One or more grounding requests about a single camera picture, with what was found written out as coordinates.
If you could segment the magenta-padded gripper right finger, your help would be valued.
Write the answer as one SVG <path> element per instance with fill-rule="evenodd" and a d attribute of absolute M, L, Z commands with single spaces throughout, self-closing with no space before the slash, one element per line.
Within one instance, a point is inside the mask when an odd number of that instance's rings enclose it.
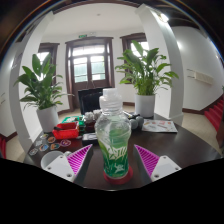
<path fill-rule="evenodd" d="M 133 155 L 138 165 L 142 182 L 147 185 L 181 169 L 167 155 L 158 156 L 146 148 L 134 145 Z"/>

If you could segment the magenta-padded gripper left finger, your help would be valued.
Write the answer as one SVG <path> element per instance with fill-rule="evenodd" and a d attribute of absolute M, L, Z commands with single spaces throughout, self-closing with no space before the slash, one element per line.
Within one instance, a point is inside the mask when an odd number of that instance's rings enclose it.
<path fill-rule="evenodd" d="M 43 169 L 65 180 L 82 185 L 92 156 L 92 144 L 73 153 L 52 151 L 43 156 Z"/>

